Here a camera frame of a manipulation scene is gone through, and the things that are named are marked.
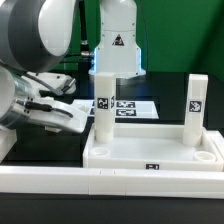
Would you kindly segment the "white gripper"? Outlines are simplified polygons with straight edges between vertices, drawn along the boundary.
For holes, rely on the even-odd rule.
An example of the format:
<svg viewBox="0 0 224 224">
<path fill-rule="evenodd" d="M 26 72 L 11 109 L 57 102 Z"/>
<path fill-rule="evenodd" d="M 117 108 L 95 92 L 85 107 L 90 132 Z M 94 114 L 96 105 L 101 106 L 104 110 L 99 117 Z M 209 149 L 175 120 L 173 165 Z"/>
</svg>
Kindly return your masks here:
<svg viewBox="0 0 224 224">
<path fill-rule="evenodd" d="M 20 101 L 28 115 L 28 123 L 49 128 L 82 133 L 85 129 L 89 107 L 74 100 L 71 104 L 51 97 Z"/>
</svg>

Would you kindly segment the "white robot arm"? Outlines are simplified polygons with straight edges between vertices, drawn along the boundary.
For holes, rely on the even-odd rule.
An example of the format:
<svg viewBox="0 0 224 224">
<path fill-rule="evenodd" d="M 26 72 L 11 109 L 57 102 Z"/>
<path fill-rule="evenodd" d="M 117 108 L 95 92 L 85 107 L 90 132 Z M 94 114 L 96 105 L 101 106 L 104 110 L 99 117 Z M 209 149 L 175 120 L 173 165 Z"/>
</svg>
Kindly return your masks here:
<svg viewBox="0 0 224 224">
<path fill-rule="evenodd" d="M 19 122 L 30 122 L 79 133 L 84 130 L 87 113 L 81 105 L 38 97 L 23 79 L 53 69 L 65 57 L 80 2 L 0 0 L 0 127 L 14 129 Z M 89 74 L 112 72 L 121 80 L 144 75 L 135 39 L 135 1 L 99 3 L 101 40 Z"/>
</svg>

